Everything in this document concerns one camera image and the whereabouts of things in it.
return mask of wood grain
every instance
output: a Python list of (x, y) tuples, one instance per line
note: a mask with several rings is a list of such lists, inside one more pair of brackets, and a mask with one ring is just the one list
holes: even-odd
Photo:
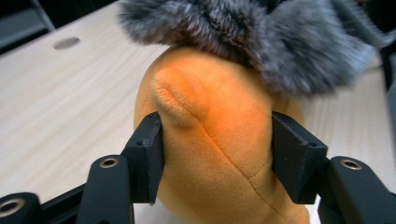
[[(31, 191), (45, 202), (86, 181), (98, 158), (119, 154), (133, 131), (134, 98), (167, 47), (133, 44), (118, 3), (0, 58), (0, 196)], [(70, 49), (54, 44), (79, 38)], [(396, 191), (394, 144), (380, 69), (307, 106), (306, 127), (330, 148), (368, 163)], [(309, 206), (318, 223), (315, 206)], [(181, 223), (161, 203), (135, 206), (136, 223)]]

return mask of stuffed animal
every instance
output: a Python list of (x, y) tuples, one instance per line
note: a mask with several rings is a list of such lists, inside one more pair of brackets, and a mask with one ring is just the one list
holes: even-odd
[(298, 102), (257, 73), (194, 48), (171, 48), (144, 76), (134, 124), (158, 111), (165, 166), (159, 198), (187, 223), (308, 223), (272, 172), (272, 111)]
[(272, 172), (272, 111), (303, 123), (296, 96), (350, 85), (392, 36), (347, 0), (127, 0), (120, 17), (173, 46), (134, 112), (162, 119), (164, 205), (187, 223), (308, 223)]

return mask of fur tuft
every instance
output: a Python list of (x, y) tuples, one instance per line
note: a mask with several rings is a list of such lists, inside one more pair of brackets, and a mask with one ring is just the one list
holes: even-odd
[(275, 92), (332, 93), (365, 69), (375, 49), (349, 34), (332, 0), (126, 0), (120, 19), (141, 44), (193, 45), (252, 66)]

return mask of light wood tabletop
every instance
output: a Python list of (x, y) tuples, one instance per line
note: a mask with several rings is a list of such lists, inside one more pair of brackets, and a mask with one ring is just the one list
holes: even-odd
[[(0, 57), (0, 197), (29, 191), (46, 202), (84, 183), (96, 159), (123, 150), (140, 80), (167, 47), (132, 43), (119, 26), (119, 9), (104, 7)], [(62, 43), (73, 37), (77, 43)], [(373, 65), (351, 89), (312, 100), (306, 127), (329, 146), (329, 158), (369, 164), (395, 192), (383, 82)], [(316, 207), (308, 208), (318, 223)], [(137, 204), (135, 218), (181, 223), (161, 203)]]

